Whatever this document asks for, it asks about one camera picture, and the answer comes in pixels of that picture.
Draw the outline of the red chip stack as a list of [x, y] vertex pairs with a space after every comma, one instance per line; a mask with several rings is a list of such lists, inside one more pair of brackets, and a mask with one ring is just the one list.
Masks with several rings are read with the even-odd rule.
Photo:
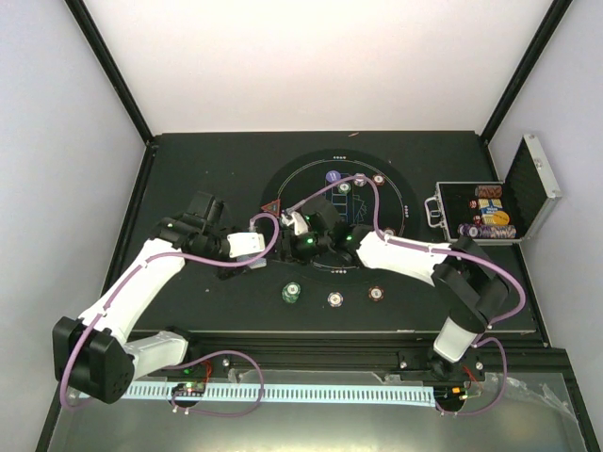
[[379, 286], [373, 286], [368, 290], [368, 297], [377, 302], [384, 298], [384, 291]]

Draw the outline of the red triangular all-in button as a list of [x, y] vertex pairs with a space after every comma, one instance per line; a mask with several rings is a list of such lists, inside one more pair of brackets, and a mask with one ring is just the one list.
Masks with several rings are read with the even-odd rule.
[[281, 215], [281, 200], [276, 199], [261, 206], [263, 213], [271, 214], [278, 218]]

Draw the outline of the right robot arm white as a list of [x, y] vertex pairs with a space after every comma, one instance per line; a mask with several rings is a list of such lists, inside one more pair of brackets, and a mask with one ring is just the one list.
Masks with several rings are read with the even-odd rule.
[[454, 244], [429, 244], [378, 233], [367, 225], [334, 231], [279, 234], [276, 252], [285, 262], [308, 264], [332, 254], [353, 268], [385, 270], [434, 287], [448, 316], [434, 339], [428, 366], [439, 379], [451, 379], [463, 357], [490, 325], [510, 295], [510, 284], [470, 238]]

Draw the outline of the green chip stack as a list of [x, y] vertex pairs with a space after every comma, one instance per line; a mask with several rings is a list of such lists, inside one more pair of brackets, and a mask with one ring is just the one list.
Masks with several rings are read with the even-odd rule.
[[295, 303], [301, 295], [301, 286], [297, 282], [289, 282], [282, 289], [282, 299], [285, 303]]

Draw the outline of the blue-backed playing card deck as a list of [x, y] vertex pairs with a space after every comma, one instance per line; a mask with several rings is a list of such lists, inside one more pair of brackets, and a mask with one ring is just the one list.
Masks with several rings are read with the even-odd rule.
[[254, 259], [251, 256], [239, 256], [236, 260], [245, 263], [246, 267], [249, 269], [258, 269], [267, 265], [267, 259], [264, 257]]

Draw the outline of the green chips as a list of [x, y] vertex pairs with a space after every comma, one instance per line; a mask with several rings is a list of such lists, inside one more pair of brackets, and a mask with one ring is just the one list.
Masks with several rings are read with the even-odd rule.
[[339, 194], [347, 195], [351, 191], [351, 186], [349, 183], [341, 183], [337, 186], [337, 191]]

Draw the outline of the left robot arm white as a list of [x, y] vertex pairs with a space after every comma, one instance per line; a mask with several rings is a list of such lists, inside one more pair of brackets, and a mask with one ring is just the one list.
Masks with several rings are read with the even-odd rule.
[[202, 352], [179, 331], [159, 333], [136, 341], [133, 327], [164, 285], [187, 262], [221, 268], [250, 266], [264, 258], [277, 239], [265, 239], [251, 223], [248, 230], [229, 233], [219, 228], [219, 216], [184, 214], [164, 218], [144, 242], [121, 277], [77, 318], [62, 317], [52, 331], [59, 400], [77, 408], [68, 393], [112, 404], [131, 383], [158, 370], [195, 374]]

